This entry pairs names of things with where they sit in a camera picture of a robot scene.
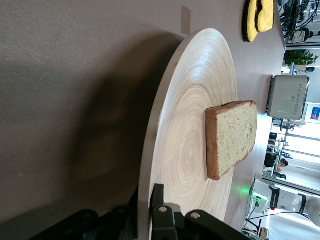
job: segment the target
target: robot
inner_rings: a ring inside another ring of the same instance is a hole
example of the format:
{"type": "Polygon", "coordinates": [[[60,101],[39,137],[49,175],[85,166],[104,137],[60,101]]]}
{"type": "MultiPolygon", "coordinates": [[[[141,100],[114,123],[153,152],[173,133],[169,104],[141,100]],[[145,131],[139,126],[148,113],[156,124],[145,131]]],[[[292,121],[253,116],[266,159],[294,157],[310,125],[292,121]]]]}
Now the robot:
{"type": "Polygon", "coordinates": [[[250,192],[250,212],[262,213],[270,208],[308,214],[310,220],[320,228],[320,198],[284,191],[259,180],[255,180],[250,192]]]}

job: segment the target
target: person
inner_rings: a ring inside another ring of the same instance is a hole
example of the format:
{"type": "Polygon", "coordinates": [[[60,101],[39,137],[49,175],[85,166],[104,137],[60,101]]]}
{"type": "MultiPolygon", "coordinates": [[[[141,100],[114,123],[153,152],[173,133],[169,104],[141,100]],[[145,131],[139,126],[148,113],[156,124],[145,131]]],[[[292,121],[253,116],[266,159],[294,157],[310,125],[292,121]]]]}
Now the person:
{"type": "Polygon", "coordinates": [[[264,159],[264,165],[267,167],[267,168],[272,168],[275,164],[275,161],[276,161],[277,157],[273,154],[270,154],[270,153],[267,153],[265,155],[265,159],[264,159]]]}
{"type": "Polygon", "coordinates": [[[282,171],[284,170],[284,168],[285,168],[286,166],[288,166],[288,165],[289,165],[289,163],[288,163],[287,160],[285,160],[284,158],[281,159],[281,161],[280,161],[279,164],[278,164],[278,167],[276,168],[276,170],[274,170],[274,173],[280,173],[280,172],[282,172],[282,171]]]}

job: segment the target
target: wooden plate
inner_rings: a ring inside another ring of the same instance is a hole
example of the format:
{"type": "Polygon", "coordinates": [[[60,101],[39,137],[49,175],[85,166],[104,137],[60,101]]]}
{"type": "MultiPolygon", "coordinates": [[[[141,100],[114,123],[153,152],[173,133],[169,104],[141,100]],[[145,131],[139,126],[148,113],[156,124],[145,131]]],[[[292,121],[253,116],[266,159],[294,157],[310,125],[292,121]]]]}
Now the wooden plate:
{"type": "Polygon", "coordinates": [[[233,168],[207,177],[205,110],[236,101],[234,62],[224,37],[208,28],[188,36],[173,55],[152,107],[141,161],[138,235],[148,239],[154,184],[182,214],[204,210],[223,221],[233,168]]]}

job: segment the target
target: cable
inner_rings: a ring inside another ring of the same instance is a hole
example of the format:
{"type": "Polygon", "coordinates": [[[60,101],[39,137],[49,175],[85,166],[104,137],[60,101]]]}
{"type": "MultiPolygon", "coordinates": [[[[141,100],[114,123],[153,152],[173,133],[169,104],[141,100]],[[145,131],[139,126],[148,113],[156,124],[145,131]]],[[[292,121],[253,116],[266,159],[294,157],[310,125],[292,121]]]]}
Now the cable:
{"type": "MultiPolygon", "coordinates": [[[[263,215],[263,216],[253,217],[253,218],[249,217],[247,222],[249,222],[250,220],[253,220],[253,219],[260,219],[260,218],[265,218],[265,217],[268,217],[268,216],[273,216],[273,215],[278,215],[278,214],[299,214],[299,213],[298,212],[292,212],[292,211],[285,211],[285,212],[278,212],[278,213],[274,213],[274,214],[270,214],[270,215],[263,215]]],[[[304,216],[307,219],[310,219],[309,216],[307,216],[305,214],[301,214],[301,215],[304,216]]]]}
{"type": "Polygon", "coordinates": [[[254,211],[255,211],[256,207],[257,207],[257,205],[255,205],[255,206],[254,206],[254,209],[252,210],[252,212],[251,212],[251,214],[250,214],[250,216],[249,216],[248,220],[246,221],[246,223],[245,223],[244,227],[242,228],[241,232],[246,228],[246,226],[247,226],[247,224],[248,224],[248,222],[249,222],[249,220],[250,220],[250,217],[251,217],[251,215],[254,213],[254,211]]]}
{"type": "Polygon", "coordinates": [[[293,0],[291,4],[287,3],[283,7],[284,13],[280,16],[280,19],[284,38],[292,40],[298,30],[305,28],[314,20],[314,17],[317,15],[320,0],[315,0],[313,3],[314,9],[312,10],[314,12],[308,16],[307,20],[305,20],[304,11],[309,8],[310,0],[302,1],[301,5],[298,5],[299,0],[293,0]]]}
{"type": "Polygon", "coordinates": [[[297,212],[291,212],[291,211],[286,211],[286,212],[278,212],[278,213],[274,213],[274,214],[270,214],[270,215],[263,215],[263,216],[257,216],[257,217],[254,217],[254,218],[249,218],[249,220],[253,220],[253,219],[260,219],[260,218],[265,218],[265,217],[268,217],[268,216],[273,216],[273,215],[278,215],[278,214],[297,214],[297,212]]]}
{"type": "Polygon", "coordinates": [[[287,43],[288,45],[289,44],[302,44],[302,43],[304,43],[304,44],[320,44],[320,41],[299,41],[299,42],[292,42],[292,43],[287,43]]]}

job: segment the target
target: bread slice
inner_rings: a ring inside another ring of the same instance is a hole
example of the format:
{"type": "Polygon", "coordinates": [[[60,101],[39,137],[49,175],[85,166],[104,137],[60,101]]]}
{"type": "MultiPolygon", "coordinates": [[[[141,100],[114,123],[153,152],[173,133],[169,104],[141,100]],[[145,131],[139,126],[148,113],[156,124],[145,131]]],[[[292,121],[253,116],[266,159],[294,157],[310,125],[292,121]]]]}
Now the bread slice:
{"type": "Polygon", "coordinates": [[[254,148],[258,110],[254,101],[234,101],[205,111],[207,174],[219,180],[254,148]]]}

